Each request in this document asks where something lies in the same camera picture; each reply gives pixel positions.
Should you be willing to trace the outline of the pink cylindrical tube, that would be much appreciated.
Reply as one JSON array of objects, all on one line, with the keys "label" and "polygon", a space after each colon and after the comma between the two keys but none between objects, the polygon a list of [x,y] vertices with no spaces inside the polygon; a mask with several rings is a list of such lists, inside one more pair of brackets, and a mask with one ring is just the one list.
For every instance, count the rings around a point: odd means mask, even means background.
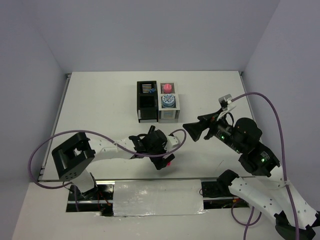
[{"label": "pink cylindrical tube", "polygon": [[164,94],[171,94],[173,92],[173,85],[170,83],[165,83],[162,86],[162,90]]}]

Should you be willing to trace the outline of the orange highlighter marker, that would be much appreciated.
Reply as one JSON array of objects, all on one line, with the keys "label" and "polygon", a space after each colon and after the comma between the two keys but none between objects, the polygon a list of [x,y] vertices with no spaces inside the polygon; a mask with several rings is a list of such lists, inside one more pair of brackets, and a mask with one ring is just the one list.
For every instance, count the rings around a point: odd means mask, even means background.
[{"label": "orange highlighter marker", "polygon": [[154,132],[155,129],[156,129],[156,127],[155,127],[154,125],[151,125],[150,128],[149,128],[149,130],[148,130],[148,134]]}]

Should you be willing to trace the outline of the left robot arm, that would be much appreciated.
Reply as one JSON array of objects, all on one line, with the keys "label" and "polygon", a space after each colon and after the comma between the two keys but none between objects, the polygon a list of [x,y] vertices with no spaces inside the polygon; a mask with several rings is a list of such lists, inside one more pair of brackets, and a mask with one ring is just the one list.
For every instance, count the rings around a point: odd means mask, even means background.
[{"label": "left robot arm", "polygon": [[99,191],[96,179],[87,167],[97,161],[111,159],[141,159],[142,154],[150,155],[157,170],[165,168],[174,158],[174,154],[157,157],[172,151],[180,144],[173,134],[165,135],[161,130],[132,135],[115,143],[107,140],[90,139],[79,132],[58,145],[51,152],[53,161],[62,182],[71,182],[74,191],[85,199],[91,200]]}]

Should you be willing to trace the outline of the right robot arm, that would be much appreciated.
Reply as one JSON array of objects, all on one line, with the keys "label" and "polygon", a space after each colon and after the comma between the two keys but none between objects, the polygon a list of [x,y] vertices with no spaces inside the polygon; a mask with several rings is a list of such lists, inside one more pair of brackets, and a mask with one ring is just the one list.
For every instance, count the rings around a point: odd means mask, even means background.
[{"label": "right robot arm", "polygon": [[311,240],[315,227],[320,225],[320,213],[303,199],[295,187],[285,181],[283,167],[276,155],[260,142],[262,131],[254,120],[242,117],[235,125],[217,113],[198,116],[198,122],[185,123],[183,128],[193,141],[198,141],[204,130],[208,140],[216,137],[240,155],[239,162],[246,172],[259,180],[269,194],[252,186],[234,171],[225,170],[216,180],[217,190],[223,196],[240,197],[274,223],[285,240]]}]

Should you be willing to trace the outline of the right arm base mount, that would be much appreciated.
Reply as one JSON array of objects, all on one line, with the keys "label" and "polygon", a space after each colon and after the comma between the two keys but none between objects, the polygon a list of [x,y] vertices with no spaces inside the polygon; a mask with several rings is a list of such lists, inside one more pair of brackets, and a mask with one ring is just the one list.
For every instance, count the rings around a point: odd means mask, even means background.
[{"label": "right arm base mount", "polygon": [[201,188],[198,193],[203,199],[203,208],[205,210],[230,209],[232,205],[236,208],[248,208],[247,202],[231,194],[220,182],[214,180],[202,180]]}]

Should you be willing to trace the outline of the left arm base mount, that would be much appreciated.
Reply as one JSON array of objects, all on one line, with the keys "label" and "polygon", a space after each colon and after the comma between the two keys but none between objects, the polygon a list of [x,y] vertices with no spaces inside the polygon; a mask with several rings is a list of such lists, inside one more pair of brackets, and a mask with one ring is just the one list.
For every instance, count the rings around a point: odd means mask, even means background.
[{"label": "left arm base mount", "polygon": [[114,183],[97,183],[89,193],[81,193],[73,184],[68,190],[65,211],[67,213],[97,213],[102,217],[113,217]]}]

